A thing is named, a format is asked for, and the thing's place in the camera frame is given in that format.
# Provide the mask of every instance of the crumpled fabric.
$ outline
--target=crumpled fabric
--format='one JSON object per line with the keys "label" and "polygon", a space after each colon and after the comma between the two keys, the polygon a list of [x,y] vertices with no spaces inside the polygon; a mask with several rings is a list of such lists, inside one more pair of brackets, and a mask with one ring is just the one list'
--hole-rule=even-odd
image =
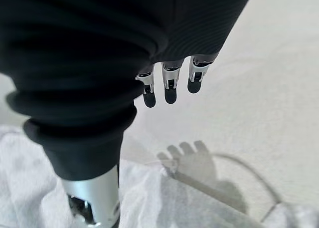
{"label": "crumpled fabric", "polygon": [[[281,225],[289,217],[283,217],[280,207],[268,215],[263,226],[171,178],[163,168],[121,160],[120,169],[120,228],[294,228]],[[19,128],[0,126],[0,188],[0,227],[79,227],[41,146]],[[314,221],[314,226],[300,227],[317,227],[318,213],[301,207],[295,211],[306,212]],[[309,221],[307,216],[298,217]]]}

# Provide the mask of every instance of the white surface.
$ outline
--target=white surface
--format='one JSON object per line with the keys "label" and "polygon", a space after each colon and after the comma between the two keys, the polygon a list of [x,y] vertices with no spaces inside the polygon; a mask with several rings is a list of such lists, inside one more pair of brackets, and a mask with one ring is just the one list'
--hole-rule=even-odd
{"label": "white surface", "polygon": [[[161,152],[169,155],[170,145],[181,151],[180,142],[201,140],[210,152],[244,160],[283,200],[318,207],[318,17],[318,0],[250,0],[196,95],[187,92],[185,61],[174,105],[164,102],[156,65],[157,105],[148,109],[136,100],[138,115],[126,132],[123,156],[144,163]],[[9,87],[1,77],[0,86],[1,93]],[[19,123],[0,107],[1,123]],[[247,169],[220,157],[198,162],[196,154],[179,157],[180,173],[187,175],[180,179],[191,177],[202,190],[202,184],[217,183],[258,220],[272,207],[273,199]],[[224,200],[216,189],[212,195]]]}
{"label": "white surface", "polygon": [[14,91],[11,79],[0,73],[0,125],[17,125],[20,126],[26,117],[13,112],[5,102],[5,96]]}

